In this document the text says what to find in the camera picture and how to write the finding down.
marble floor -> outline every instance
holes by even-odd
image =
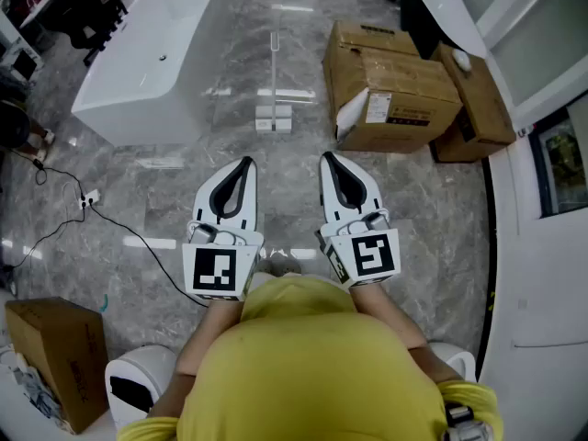
[[[183,283],[180,244],[198,187],[229,161],[251,155],[258,167],[258,230],[267,254],[293,253],[303,271],[330,274],[313,232],[323,224],[319,203],[320,155],[334,150],[322,79],[322,56],[334,19],[399,27],[399,9],[386,0],[232,0],[230,43],[217,95],[209,100],[212,130],[193,145],[113,148],[70,115],[85,76],[83,51],[64,36],[43,57],[47,63],[31,93],[29,111],[55,131],[47,165],[98,188],[100,211],[151,238],[177,241],[159,249],[167,271]],[[280,31],[278,89],[292,104],[289,136],[257,136],[254,107],[268,98],[269,32]],[[378,181],[398,228],[402,272],[385,283],[390,295],[427,337],[476,352],[488,279],[488,218],[480,164],[434,164],[428,148],[413,154],[345,153]],[[173,157],[183,167],[145,168],[140,159]],[[35,185],[35,171],[9,154],[3,167],[0,233],[4,260],[15,263],[67,217],[79,214],[70,178],[50,175]],[[111,356],[142,344],[179,349],[203,309],[179,294],[144,248],[94,213],[83,224],[42,243],[16,271],[21,297],[61,296],[103,310]]]

brown cardboard box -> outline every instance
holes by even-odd
[[[45,379],[74,433],[108,409],[99,313],[59,298],[14,300],[6,303],[6,322],[15,351]]]
[[[435,140],[436,157],[440,162],[475,162],[513,143],[516,136],[486,62],[470,55],[471,72],[465,73],[452,51],[439,44],[433,58],[445,65],[463,108],[445,134]]]
[[[408,33],[335,21],[322,61],[335,136],[339,109],[369,89],[339,148],[413,152],[442,134],[461,108],[443,64],[424,61]]]

power strip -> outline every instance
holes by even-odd
[[[84,199],[77,200],[77,204],[80,207],[80,209],[89,208],[90,204],[96,204],[100,200],[100,193],[98,193],[97,189],[94,189],[89,193],[86,193],[86,195],[83,196],[83,198]]]

black cable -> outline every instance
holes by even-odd
[[[157,264],[159,265],[159,267],[162,268],[162,271],[165,273],[165,275],[167,276],[167,278],[170,280],[170,282],[174,285],[175,290],[177,290],[179,293],[183,294],[184,296],[186,296],[188,299],[192,300],[193,302],[196,302],[196,304],[201,305],[202,307],[208,307],[208,305],[204,305],[202,302],[198,302],[195,299],[192,299],[189,294],[186,294],[182,289],[180,289],[177,284],[174,282],[174,280],[172,279],[171,276],[169,276],[169,273],[167,271],[165,271],[164,266],[162,265],[162,262],[159,261],[159,258],[157,257],[157,255],[155,254],[155,252],[153,251],[153,249],[149,246],[149,244],[147,244],[147,242],[145,242],[145,239],[143,239],[138,233],[136,233],[131,227],[118,223],[115,220],[112,220],[111,218],[108,218],[104,215],[102,215],[101,212],[97,211],[96,209],[94,209],[94,206],[92,205],[92,199],[90,199],[89,201],[90,204],[90,209],[92,209],[93,212],[95,212],[98,216],[100,216],[102,219],[104,219],[105,221],[108,222],[112,222],[115,225],[118,225],[119,227],[122,227],[123,229],[126,229],[127,231],[129,231],[130,233],[132,233],[133,235],[135,235],[136,237],[139,237],[139,239],[141,239],[141,241],[143,242],[143,244],[147,247],[147,249],[151,252],[151,254],[153,255],[153,258],[155,258],[155,261],[157,262]]]
[[[26,157],[25,155],[21,155],[20,153],[18,153],[18,152],[16,152],[16,151],[13,151],[12,149],[9,149],[9,150],[10,150],[10,152],[12,152],[12,153],[15,153],[15,154],[16,154],[16,155],[18,155],[19,157],[22,157],[22,158],[24,158],[24,159],[28,160],[29,162],[33,163],[33,164],[34,164],[34,165],[35,165],[35,166],[38,168],[38,171],[37,171],[37,173],[35,174],[35,182],[37,183],[37,185],[41,186],[41,185],[44,185],[44,184],[47,182],[47,170],[49,170],[49,171],[52,171],[52,172],[56,172],[56,173],[60,173],[60,174],[62,174],[62,175],[68,175],[68,176],[70,176],[71,178],[73,178],[73,179],[74,179],[74,180],[77,182],[77,185],[78,185],[78,186],[79,186],[79,188],[80,188],[80,198],[81,198],[81,199],[84,199],[84,190],[82,189],[82,183],[80,182],[80,180],[79,180],[79,179],[77,179],[77,177],[76,177],[75,175],[72,175],[72,174],[71,174],[71,173],[69,173],[69,172],[64,172],[64,171],[62,171],[62,170],[58,170],[57,168],[52,168],[52,167],[50,167],[50,166],[44,166],[44,165],[43,165],[43,164],[42,164],[42,163],[41,163],[39,160],[30,160],[30,159],[29,159],[28,157]],[[42,172],[42,171],[45,171],[45,178],[44,178],[44,180],[43,180],[43,181],[39,181],[38,174],[39,174],[39,172]],[[195,300],[195,299],[192,299],[192,298],[191,298],[191,297],[190,297],[188,294],[186,294],[186,293],[185,293],[185,292],[184,292],[182,289],[180,289],[180,288],[177,286],[177,284],[175,283],[175,281],[172,279],[172,277],[171,277],[171,276],[169,276],[169,273],[168,273],[168,272],[165,270],[164,266],[162,265],[162,262],[161,262],[161,261],[159,261],[159,258],[158,258],[158,256],[155,254],[155,252],[153,251],[153,249],[152,249],[152,248],[151,248],[151,247],[150,247],[150,246],[147,244],[147,242],[145,242],[145,240],[144,240],[144,239],[143,239],[143,238],[142,238],[142,237],[141,237],[141,236],[140,236],[138,233],[136,233],[136,232],[135,232],[135,231],[134,231],[134,230],[133,230],[131,227],[128,227],[128,226],[126,226],[126,225],[124,225],[124,224],[118,223],[118,222],[116,222],[115,220],[112,220],[112,219],[110,219],[110,218],[108,218],[108,217],[106,217],[106,216],[102,215],[102,214],[101,214],[99,211],[97,211],[96,209],[94,209],[94,206],[92,205],[92,199],[90,199],[90,201],[89,201],[89,205],[90,205],[90,208],[91,208],[91,209],[92,209],[92,210],[93,210],[93,211],[94,211],[94,212],[95,212],[95,213],[96,213],[98,216],[100,216],[102,219],[104,219],[105,221],[112,222],[113,224],[115,224],[115,225],[118,225],[119,227],[122,227],[123,229],[126,229],[127,231],[129,231],[129,232],[130,232],[130,233],[132,233],[133,235],[135,235],[135,236],[139,237],[139,238],[141,239],[141,241],[142,241],[142,242],[145,244],[145,246],[147,247],[147,249],[148,249],[148,250],[151,252],[151,254],[153,255],[153,258],[155,258],[155,261],[157,262],[157,264],[159,265],[159,267],[161,267],[161,268],[162,268],[162,271],[165,273],[165,275],[167,276],[167,278],[170,280],[170,282],[171,282],[171,283],[172,283],[172,285],[174,286],[175,290],[177,290],[179,293],[183,294],[184,296],[186,296],[188,299],[192,300],[193,302],[196,302],[196,304],[198,304],[198,305],[200,305],[200,306],[202,306],[202,307],[208,307],[208,305],[204,305],[203,303],[201,303],[201,302],[198,302],[198,301],[197,301],[197,300]],[[84,221],[85,221],[85,208],[82,208],[82,212],[83,212],[83,214],[84,214],[84,216],[83,216],[82,220],[79,220],[79,219],[72,219],[72,220],[66,220],[66,221],[62,222],[61,224],[59,224],[59,226],[57,227],[57,229],[55,229],[55,231],[53,231],[53,232],[52,232],[52,233],[50,233],[49,235],[45,235],[44,237],[40,238],[40,239],[37,241],[37,243],[35,243],[35,246],[33,246],[33,247],[30,249],[30,252],[28,252],[27,256],[25,256],[25,257],[22,259],[22,261],[21,261],[21,262],[20,262],[18,265],[16,265],[16,266],[5,266],[5,270],[7,270],[7,271],[14,271],[16,268],[18,268],[19,266],[21,266],[21,265],[22,265],[22,264],[25,262],[25,260],[26,260],[26,259],[27,259],[27,258],[30,256],[30,254],[32,254],[32,253],[33,253],[33,251],[35,250],[35,247],[37,247],[37,245],[39,245],[39,243],[41,243],[43,240],[45,240],[45,239],[48,239],[48,238],[52,237],[53,235],[55,235],[55,233],[57,233],[57,232],[59,231],[59,229],[60,229],[60,228],[61,228],[63,225],[66,225],[66,224],[68,224],[68,223],[70,223],[70,222],[80,222],[80,223],[81,223],[81,222],[84,222]]]

white bathtub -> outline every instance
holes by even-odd
[[[88,71],[72,113],[115,146],[206,134],[206,92],[221,67],[230,4],[135,0]]]

